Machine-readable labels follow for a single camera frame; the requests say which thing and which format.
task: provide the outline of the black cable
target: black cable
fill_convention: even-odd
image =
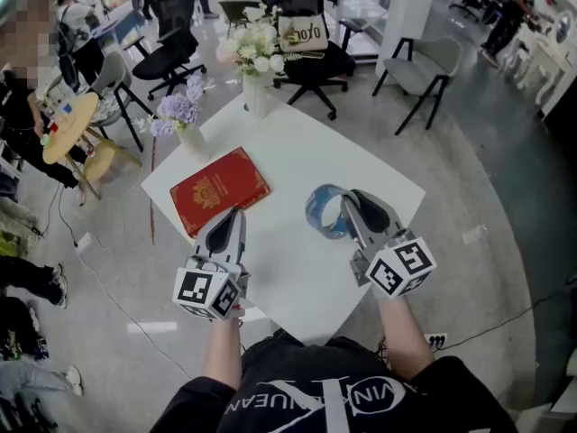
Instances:
[[[48,207],[48,223],[46,225],[46,229],[44,229],[44,231],[42,231],[42,233],[40,234],[41,237],[44,237],[44,235],[48,231],[48,228],[50,227],[50,212],[52,211],[52,205],[54,204],[54,200],[56,200],[56,196],[58,195],[59,189],[60,189],[60,183],[58,183],[58,186],[56,187],[56,192],[54,193],[54,197],[52,198],[50,206]]]
[[[70,227],[70,225],[66,222],[66,220],[64,219],[64,217],[62,216],[62,212],[60,211],[60,202],[62,202],[62,192],[64,192],[64,186],[62,186],[62,190],[60,191],[60,197],[58,199],[58,213],[60,215],[60,219],[62,220],[62,222],[64,222],[64,224],[66,225],[66,227],[69,229],[70,231],[70,235],[72,236],[72,241],[74,241],[74,246],[78,247],[78,243],[76,242],[76,238],[74,237],[74,232],[72,231],[72,228]]]
[[[565,281],[565,284],[560,287],[557,290],[554,290],[553,292],[551,292],[549,295],[547,295],[546,297],[543,297],[539,300],[537,300],[535,303],[533,303],[529,308],[525,309],[524,311],[522,311],[521,313],[517,314],[515,317],[511,318],[511,319],[507,319],[505,322],[501,322],[498,326],[495,327],[491,327],[488,328],[487,330],[483,330],[482,332],[480,332],[479,334],[475,334],[474,336],[470,336],[468,338],[465,338],[463,341],[459,342],[459,343],[455,343],[454,345],[449,345],[449,346],[444,346],[442,348],[437,348],[436,351],[434,351],[434,353],[436,353],[437,351],[444,351],[444,350],[448,350],[449,348],[455,348],[456,346],[462,345],[464,343],[470,342],[471,340],[473,340],[474,338],[477,338],[478,336],[484,336],[485,334],[488,334],[489,332],[496,330],[500,327],[505,326],[506,324],[508,324],[511,321],[514,321],[515,319],[519,319],[522,316],[526,315],[526,313],[528,313],[531,309],[541,305],[542,303],[545,303],[546,301],[552,299],[555,295],[557,295],[558,293],[562,292],[564,289],[566,289],[568,286],[572,286],[575,282],[577,282],[577,276],[568,279],[567,281]]]

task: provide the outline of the hand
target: hand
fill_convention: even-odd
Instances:
[[[38,135],[39,138],[44,136],[44,122],[42,120],[34,124],[34,132]]]

